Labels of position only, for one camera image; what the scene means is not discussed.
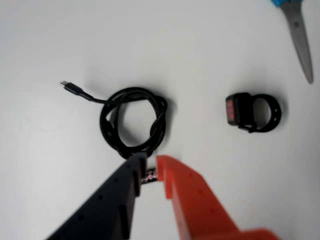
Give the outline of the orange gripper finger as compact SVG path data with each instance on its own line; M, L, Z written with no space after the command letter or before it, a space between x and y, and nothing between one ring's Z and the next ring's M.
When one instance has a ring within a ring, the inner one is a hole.
M156 157L158 181L171 200L182 240L276 240L266 229L240 230L204 178L179 160Z

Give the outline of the dark navy gripper finger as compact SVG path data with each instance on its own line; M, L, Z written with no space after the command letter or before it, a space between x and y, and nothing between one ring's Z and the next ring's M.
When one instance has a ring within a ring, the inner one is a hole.
M129 157L52 235L50 240L128 240L147 155Z

